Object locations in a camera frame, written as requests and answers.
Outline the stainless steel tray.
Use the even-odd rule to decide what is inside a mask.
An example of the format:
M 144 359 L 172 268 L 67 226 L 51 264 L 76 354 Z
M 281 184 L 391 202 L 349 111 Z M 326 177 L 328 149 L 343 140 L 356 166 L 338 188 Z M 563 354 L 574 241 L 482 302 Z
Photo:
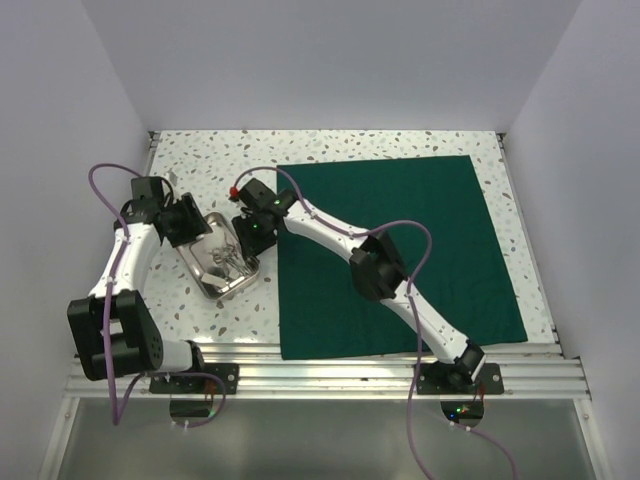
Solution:
M 209 231 L 176 250 L 206 298 L 233 297 L 257 279 L 260 262 L 243 257 L 235 231 L 221 213 L 210 212 L 204 220 Z

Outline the white paper strip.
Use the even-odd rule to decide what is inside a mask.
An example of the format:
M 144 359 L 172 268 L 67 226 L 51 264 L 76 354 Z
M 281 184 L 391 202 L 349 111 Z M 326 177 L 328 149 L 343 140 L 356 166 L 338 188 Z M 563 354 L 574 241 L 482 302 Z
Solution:
M 227 281 L 224 277 L 219 277 L 210 273 L 204 273 L 201 277 L 201 282 L 206 285 L 211 285 L 216 289 L 223 289 L 227 286 Z

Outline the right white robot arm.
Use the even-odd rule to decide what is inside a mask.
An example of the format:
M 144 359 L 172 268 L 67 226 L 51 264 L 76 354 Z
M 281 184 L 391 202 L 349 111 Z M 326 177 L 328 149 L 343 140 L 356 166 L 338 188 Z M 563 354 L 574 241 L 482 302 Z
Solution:
M 431 244 L 431 235 L 422 224 L 399 220 L 367 230 L 317 208 L 297 185 L 276 193 L 255 178 L 244 186 L 234 184 L 229 197 L 242 205 L 242 214 L 232 219 L 232 225 L 244 257 L 255 257 L 274 246 L 279 231 L 313 241 L 349 265 L 358 294 L 384 305 L 414 329 L 418 344 L 427 345 L 436 357 L 436 379 L 461 393 L 480 382 L 485 352 L 419 292 L 417 274 L 407 271 L 388 233 L 395 226 L 414 226 Z

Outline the green surgical drape cloth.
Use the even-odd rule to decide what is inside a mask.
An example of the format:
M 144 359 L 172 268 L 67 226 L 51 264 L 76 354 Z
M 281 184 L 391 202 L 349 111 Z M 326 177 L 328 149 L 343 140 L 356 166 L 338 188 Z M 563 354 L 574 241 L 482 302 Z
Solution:
M 291 165 L 326 215 L 354 226 L 391 224 L 414 288 L 480 345 L 527 338 L 516 295 L 471 160 L 466 156 Z M 279 332 L 286 360 L 413 352 L 413 328 L 353 287 L 348 264 L 287 232 L 277 244 Z

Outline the top steel scissors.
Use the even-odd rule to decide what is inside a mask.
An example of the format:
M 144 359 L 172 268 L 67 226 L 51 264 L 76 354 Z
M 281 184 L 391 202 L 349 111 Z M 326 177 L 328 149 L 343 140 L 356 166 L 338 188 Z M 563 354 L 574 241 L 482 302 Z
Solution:
M 242 254 L 238 252 L 237 247 L 234 245 L 213 248 L 210 251 L 210 255 L 216 264 L 222 265 L 225 271 L 234 269 L 240 275 L 250 273 Z

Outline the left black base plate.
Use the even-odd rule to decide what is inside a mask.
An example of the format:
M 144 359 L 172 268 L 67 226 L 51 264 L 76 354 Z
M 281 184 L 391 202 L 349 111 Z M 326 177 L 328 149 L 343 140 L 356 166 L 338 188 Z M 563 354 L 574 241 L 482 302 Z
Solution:
M 173 372 L 151 377 L 149 392 L 159 395 L 235 395 L 240 379 L 237 363 L 206 363 L 201 372 Z

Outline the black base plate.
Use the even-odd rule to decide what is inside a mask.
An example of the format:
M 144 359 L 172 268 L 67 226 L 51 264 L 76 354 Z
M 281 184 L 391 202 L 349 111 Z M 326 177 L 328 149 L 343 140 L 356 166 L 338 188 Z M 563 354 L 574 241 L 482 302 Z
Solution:
M 240 379 L 237 363 L 206 363 L 201 372 L 173 372 L 151 377 L 149 392 L 159 395 L 235 395 Z
M 497 363 L 485 363 L 476 379 L 471 383 L 455 379 L 448 365 L 424 363 L 420 365 L 420 374 L 416 383 L 418 395 L 502 395 L 505 393 L 502 373 Z

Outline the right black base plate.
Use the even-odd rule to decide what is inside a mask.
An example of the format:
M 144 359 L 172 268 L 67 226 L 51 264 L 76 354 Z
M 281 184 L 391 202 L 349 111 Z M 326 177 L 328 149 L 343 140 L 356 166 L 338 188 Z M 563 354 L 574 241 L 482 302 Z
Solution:
M 420 374 L 416 383 L 418 395 L 502 395 L 505 393 L 502 373 L 497 363 L 485 363 L 476 379 L 471 383 L 455 379 L 448 365 L 424 363 L 420 365 Z

